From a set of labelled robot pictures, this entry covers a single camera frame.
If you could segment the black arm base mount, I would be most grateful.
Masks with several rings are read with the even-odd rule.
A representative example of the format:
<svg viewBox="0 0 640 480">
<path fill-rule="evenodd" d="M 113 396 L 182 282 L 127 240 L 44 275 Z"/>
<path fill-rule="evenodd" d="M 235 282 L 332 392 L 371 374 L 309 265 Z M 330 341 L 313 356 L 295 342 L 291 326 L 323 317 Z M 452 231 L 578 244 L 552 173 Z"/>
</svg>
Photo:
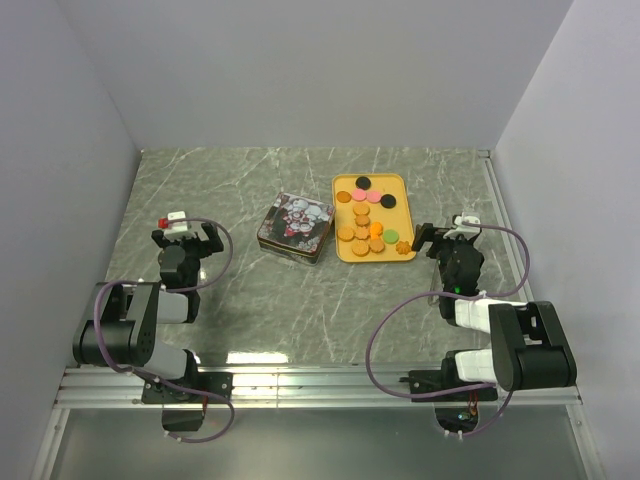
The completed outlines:
<svg viewBox="0 0 640 480">
<path fill-rule="evenodd" d="M 457 387 L 470 386 L 469 382 L 460 381 L 455 375 L 446 376 L 441 370 L 410 370 L 399 378 L 400 383 L 409 386 L 411 394 L 434 393 Z M 431 402 L 472 402 L 496 401 L 497 389 L 494 387 L 469 390 L 429 398 Z M 413 402 L 427 402 L 427 399 L 414 399 Z"/>
</svg>

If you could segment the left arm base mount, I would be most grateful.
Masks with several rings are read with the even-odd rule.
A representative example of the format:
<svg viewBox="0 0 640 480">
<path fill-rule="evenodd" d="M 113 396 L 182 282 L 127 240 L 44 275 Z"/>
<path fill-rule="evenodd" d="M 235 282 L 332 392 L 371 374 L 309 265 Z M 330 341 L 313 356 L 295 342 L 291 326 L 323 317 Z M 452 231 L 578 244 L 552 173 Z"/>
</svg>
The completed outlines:
<svg viewBox="0 0 640 480">
<path fill-rule="evenodd" d="M 172 383 L 183 388 L 199 390 L 231 399 L 233 390 L 233 374 L 230 372 L 199 372 L 192 383 L 172 380 Z M 177 405 L 198 404 L 204 400 L 211 402 L 206 396 L 176 390 L 163 383 L 146 381 L 142 391 L 141 403 L 145 405 Z"/>
</svg>

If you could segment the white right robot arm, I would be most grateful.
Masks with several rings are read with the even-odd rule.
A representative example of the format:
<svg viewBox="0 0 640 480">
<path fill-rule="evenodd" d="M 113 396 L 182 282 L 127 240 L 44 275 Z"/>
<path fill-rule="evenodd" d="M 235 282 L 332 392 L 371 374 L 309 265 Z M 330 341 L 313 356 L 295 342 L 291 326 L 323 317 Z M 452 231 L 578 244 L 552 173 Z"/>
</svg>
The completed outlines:
<svg viewBox="0 0 640 480">
<path fill-rule="evenodd" d="M 462 399 L 475 383 L 492 383 L 507 392 L 573 387 L 577 364 L 552 303 L 509 302 L 481 292 L 484 255 L 474 243 L 482 232 L 478 218 L 457 215 L 450 227 L 416 227 L 412 250 L 429 245 L 441 292 L 441 317 L 450 325 L 490 336 L 490 347 L 458 351 L 440 375 L 443 393 Z"/>
</svg>

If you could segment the gold tin lid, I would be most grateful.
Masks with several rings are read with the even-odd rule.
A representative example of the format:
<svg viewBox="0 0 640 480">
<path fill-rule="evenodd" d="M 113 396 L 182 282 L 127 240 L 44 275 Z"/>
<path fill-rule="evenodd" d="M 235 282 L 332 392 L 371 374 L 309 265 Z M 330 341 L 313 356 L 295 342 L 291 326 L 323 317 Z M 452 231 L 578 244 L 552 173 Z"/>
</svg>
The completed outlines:
<svg viewBox="0 0 640 480">
<path fill-rule="evenodd" d="M 335 216 L 330 203 L 300 195 L 280 192 L 269 208 L 258 232 L 264 235 L 299 239 L 330 233 Z"/>
</svg>

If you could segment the black gold cookie tin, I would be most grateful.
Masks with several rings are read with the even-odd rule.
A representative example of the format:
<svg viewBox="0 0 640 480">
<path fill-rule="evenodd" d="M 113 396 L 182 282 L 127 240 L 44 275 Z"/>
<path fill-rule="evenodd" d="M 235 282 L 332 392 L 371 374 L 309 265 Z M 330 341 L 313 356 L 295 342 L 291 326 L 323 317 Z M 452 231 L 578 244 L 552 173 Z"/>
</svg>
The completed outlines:
<svg viewBox="0 0 640 480">
<path fill-rule="evenodd" d="M 316 265 L 321 257 L 328 234 L 309 236 L 299 239 L 298 234 L 293 237 L 257 234 L 257 241 L 261 250 L 305 265 Z"/>
</svg>

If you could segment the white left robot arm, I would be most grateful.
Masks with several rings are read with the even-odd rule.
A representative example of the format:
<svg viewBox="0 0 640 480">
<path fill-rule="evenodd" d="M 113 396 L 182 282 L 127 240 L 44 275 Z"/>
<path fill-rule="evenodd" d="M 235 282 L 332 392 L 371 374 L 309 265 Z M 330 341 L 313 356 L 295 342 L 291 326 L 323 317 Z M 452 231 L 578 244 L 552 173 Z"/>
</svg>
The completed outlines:
<svg viewBox="0 0 640 480">
<path fill-rule="evenodd" d="M 151 239 L 159 248 L 160 279 L 96 284 L 74 334 L 72 355 L 79 365 L 109 367 L 163 383 L 177 401 L 188 402 L 201 389 L 195 356 L 159 340 L 157 327 L 195 321 L 199 291 L 223 276 L 201 282 L 202 261 L 226 252 L 222 269 L 227 270 L 233 241 L 219 223 L 182 214 L 160 219 Z"/>
</svg>

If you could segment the metal serving tongs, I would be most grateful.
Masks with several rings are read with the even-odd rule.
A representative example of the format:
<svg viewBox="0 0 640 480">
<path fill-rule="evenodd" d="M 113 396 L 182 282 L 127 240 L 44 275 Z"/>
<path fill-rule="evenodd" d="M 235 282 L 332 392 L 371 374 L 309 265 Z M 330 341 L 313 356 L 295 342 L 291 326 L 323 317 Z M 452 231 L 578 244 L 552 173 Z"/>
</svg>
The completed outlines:
<svg viewBox="0 0 640 480">
<path fill-rule="evenodd" d="M 439 268 L 439 261 L 435 260 L 434 261 L 434 269 L 433 269 L 433 274 L 431 277 L 431 283 L 430 283 L 430 287 L 429 290 L 432 292 L 435 292 L 435 295 L 432 295 L 428 298 L 428 304 L 431 307 L 438 307 L 439 306 L 439 295 L 438 292 L 442 291 L 442 280 L 441 280 L 441 276 L 440 276 L 440 268 Z"/>
</svg>

